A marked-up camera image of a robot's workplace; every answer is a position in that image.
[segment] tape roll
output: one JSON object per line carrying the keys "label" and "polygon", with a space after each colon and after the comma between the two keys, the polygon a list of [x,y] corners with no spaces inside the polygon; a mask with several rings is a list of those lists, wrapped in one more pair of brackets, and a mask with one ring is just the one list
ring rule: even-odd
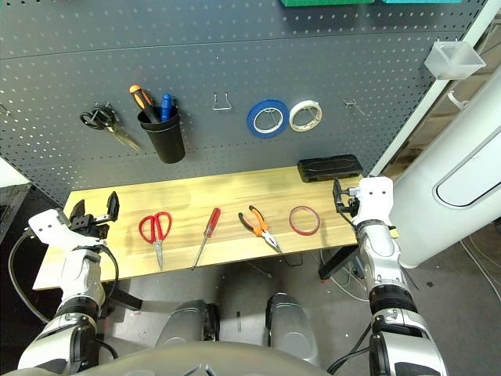
{"label": "tape roll", "polygon": [[[297,115],[299,111],[302,110],[309,110],[311,108],[314,108],[316,110],[316,114],[313,115],[313,120],[311,120],[309,123],[305,125],[296,125],[294,124],[294,118]],[[292,109],[290,110],[289,113],[289,123],[290,127],[296,131],[296,132],[306,132],[309,131],[310,129],[313,129],[316,127],[320,121],[322,120],[322,109],[320,108],[320,105],[318,102],[315,102],[313,100],[303,100],[302,102],[296,104]]]}
{"label": "tape roll", "polygon": [[[259,128],[256,124],[256,120],[259,116],[263,114],[273,114],[278,112],[278,116],[272,116],[273,121],[276,121],[275,125],[269,129]],[[284,102],[280,102],[277,99],[265,99],[261,102],[256,103],[249,111],[247,115],[247,127],[250,133],[254,136],[269,139],[275,137],[285,131],[287,127],[287,120],[289,119],[289,109]]]}

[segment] red scissors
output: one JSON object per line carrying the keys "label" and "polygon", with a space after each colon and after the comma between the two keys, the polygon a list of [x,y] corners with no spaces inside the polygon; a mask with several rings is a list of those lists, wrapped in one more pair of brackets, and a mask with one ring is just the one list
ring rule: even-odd
{"label": "red scissors", "polygon": [[[163,215],[168,218],[168,227],[165,233],[162,231],[162,223],[160,220],[160,217]],[[142,231],[144,223],[148,221],[150,221],[150,237],[146,237],[144,232]],[[164,255],[162,254],[162,242],[169,234],[169,231],[171,231],[171,225],[172,225],[172,217],[169,213],[165,211],[159,211],[155,215],[148,215],[147,217],[141,219],[141,222],[139,222],[139,234],[146,242],[153,244],[155,246],[155,252],[157,253],[158,266],[160,267],[160,270],[163,270],[164,266]]]}

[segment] pliers handle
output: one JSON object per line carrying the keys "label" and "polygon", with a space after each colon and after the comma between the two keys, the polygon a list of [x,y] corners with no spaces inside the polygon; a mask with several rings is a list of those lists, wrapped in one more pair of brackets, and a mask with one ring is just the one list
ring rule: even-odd
{"label": "pliers handle", "polygon": [[259,221],[259,225],[254,227],[250,223],[246,222],[245,219],[243,219],[243,214],[238,213],[238,218],[242,222],[243,226],[248,229],[249,231],[252,231],[256,237],[262,237],[263,232],[269,230],[268,223],[266,223],[265,219],[263,218],[262,214],[257,210],[254,206],[250,205],[249,210],[256,216],[256,218]]}

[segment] table surface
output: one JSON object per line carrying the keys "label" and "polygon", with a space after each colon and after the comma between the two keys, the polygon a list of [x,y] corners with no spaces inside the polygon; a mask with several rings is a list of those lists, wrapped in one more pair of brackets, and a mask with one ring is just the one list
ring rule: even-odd
{"label": "table surface", "polygon": [[[360,177],[342,179],[343,188],[357,186]],[[336,247],[356,242],[351,227],[333,206],[332,181],[303,183],[296,167],[274,168],[228,175],[130,186],[115,186],[71,192],[64,212],[85,199],[86,213],[106,213],[106,201],[115,190],[120,201],[116,222],[110,222],[107,243],[117,258],[120,278],[162,273],[153,245],[139,235],[139,221],[146,215],[166,211],[172,216],[172,227],[163,243],[164,272],[191,267],[203,240],[203,232],[212,209],[222,210],[216,230],[205,245],[198,266],[235,262],[277,255],[262,238],[246,230],[238,219],[242,212],[254,224],[257,219],[248,207],[255,206],[269,224],[283,253]],[[321,224],[314,235],[295,233],[289,224],[290,210],[306,205],[317,211]],[[312,220],[299,215],[305,226]],[[34,289],[59,286],[65,251],[49,247],[41,264]],[[102,280],[114,278],[114,267],[106,255],[101,261]]]}

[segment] orange pliers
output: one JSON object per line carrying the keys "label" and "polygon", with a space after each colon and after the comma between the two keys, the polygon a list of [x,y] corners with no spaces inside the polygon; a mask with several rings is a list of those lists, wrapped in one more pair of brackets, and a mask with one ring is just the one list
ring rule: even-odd
{"label": "orange pliers", "polygon": [[249,231],[252,231],[256,235],[256,237],[262,237],[263,239],[265,239],[265,242],[275,251],[277,251],[278,253],[282,253],[282,250],[280,249],[280,246],[276,241],[275,237],[269,233],[268,223],[266,223],[265,219],[263,218],[259,210],[257,210],[252,205],[249,206],[249,210],[256,216],[256,218],[259,221],[259,225],[256,227],[252,226],[250,223],[246,222],[245,219],[243,219],[242,213],[238,213],[238,218],[242,222],[243,226]]}

